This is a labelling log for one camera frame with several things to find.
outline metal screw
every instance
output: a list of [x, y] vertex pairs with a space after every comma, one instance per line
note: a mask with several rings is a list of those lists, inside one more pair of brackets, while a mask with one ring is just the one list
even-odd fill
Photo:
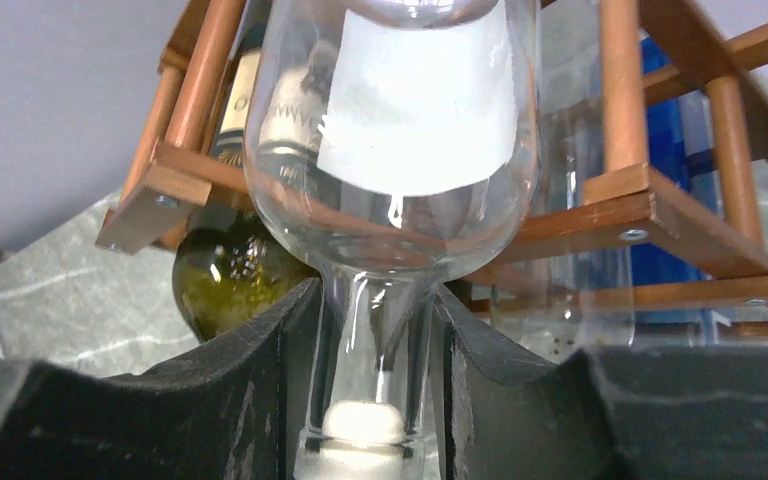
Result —
[[639, 242], [649, 238], [649, 232], [647, 230], [631, 229], [626, 230], [620, 234], [620, 240], [623, 242]]
[[158, 195], [157, 198], [154, 199], [154, 202], [157, 203], [158, 206], [168, 208], [169, 210], [175, 210], [181, 206], [181, 203], [178, 202], [177, 199], [167, 195]]

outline black foam holder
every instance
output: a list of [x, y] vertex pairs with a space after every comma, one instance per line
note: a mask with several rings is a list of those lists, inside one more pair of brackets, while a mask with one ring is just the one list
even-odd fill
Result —
[[[142, 375], [0, 361], [0, 479], [292, 478], [321, 297], [307, 281]], [[446, 479], [768, 479], [768, 347], [587, 348], [556, 367], [445, 289], [428, 308]]]

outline white paper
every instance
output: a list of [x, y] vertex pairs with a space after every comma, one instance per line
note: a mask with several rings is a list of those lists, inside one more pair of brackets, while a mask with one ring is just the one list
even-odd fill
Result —
[[435, 195], [510, 160], [516, 122], [504, 1], [438, 30], [348, 11], [317, 166], [376, 193]]

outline clear glass bottle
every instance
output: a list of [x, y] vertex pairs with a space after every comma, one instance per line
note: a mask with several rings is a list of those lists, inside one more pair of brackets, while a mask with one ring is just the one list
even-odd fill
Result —
[[[595, 2], [553, 3], [541, 12], [541, 30], [541, 162], [546, 174], [534, 215], [581, 206], [581, 185], [603, 172]], [[528, 279], [528, 288], [494, 286], [491, 325], [554, 363], [582, 345], [630, 344], [635, 315], [628, 253], [628, 248], [581, 252], [511, 265]]]
[[[246, 178], [336, 312], [320, 320], [295, 478], [419, 478], [417, 306], [495, 257], [527, 214], [537, 4], [274, 1]], [[296, 129], [273, 128], [288, 116]]]

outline wooden rack rail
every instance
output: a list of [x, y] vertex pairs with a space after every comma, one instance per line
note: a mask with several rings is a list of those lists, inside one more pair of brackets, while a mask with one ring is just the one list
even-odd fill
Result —
[[[188, 4], [161, 55], [157, 95], [122, 201], [109, 212], [99, 246], [129, 254], [150, 245], [174, 250], [186, 219], [209, 197], [247, 194], [243, 172], [203, 149], [245, 5]], [[529, 219], [512, 244], [470, 280], [524, 292], [533, 280], [510, 268], [512, 262], [651, 242], [717, 280], [637, 287], [633, 305], [604, 308], [735, 305], [749, 298], [768, 303], [768, 252], [750, 170], [751, 161], [768, 161], [768, 97], [747, 73], [768, 63], [768, 24], [726, 41], [693, 0], [611, 0], [599, 9], [605, 173], [585, 182], [584, 206]], [[640, 28], [671, 65], [643, 75]], [[648, 163], [646, 106], [694, 90], [711, 102], [725, 220]], [[578, 105], [567, 113], [584, 110]], [[250, 201], [235, 206], [252, 208]], [[629, 230], [645, 232], [645, 238], [628, 241], [623, 234]], [[600, 295], [606, 302], [619, 297]]]

